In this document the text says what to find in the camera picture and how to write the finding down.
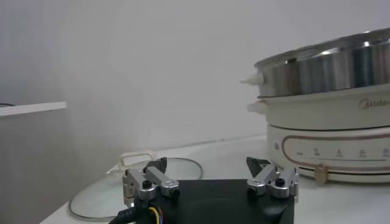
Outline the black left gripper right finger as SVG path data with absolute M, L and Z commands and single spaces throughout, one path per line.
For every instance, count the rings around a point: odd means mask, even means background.
M 296 168 L 279 169 L 266 159 L 246 158 L 246 164 L 252 175 L 247 180 L 247 193 L 251 198 L 269 194 L 276 199 L 292 197 L 298 202 L 299 174 Z

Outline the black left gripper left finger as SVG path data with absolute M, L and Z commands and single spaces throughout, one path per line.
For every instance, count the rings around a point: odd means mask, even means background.
M 167 158 L 148 161 L 143 167 L 125 166 L 122 160 L 124 204 L 130 208 L 136 203 L 148 204 L 157 197 L 175 200 L 180 195 L 180 185 L 178 180 L 165 175 L 167 165 Z

